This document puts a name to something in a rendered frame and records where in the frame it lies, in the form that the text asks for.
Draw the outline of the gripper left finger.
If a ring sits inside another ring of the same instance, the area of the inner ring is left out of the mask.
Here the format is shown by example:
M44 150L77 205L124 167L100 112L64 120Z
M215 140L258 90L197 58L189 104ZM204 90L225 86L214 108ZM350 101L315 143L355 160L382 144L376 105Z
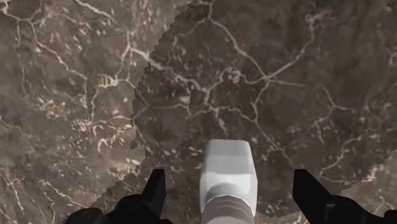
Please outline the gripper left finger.
M111 212L104 214L96 207L80 209L64 224L172 224L161 218L165 198L165 170L154 169L142 193L123 197Z

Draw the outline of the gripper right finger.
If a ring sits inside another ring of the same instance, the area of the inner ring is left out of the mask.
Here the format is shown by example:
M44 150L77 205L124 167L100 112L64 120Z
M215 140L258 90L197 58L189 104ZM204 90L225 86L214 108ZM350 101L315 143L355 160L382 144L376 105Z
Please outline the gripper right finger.
M306 169L294 171L292 196L310 224L397 224L397 210L372 214L349 197L331 194Z

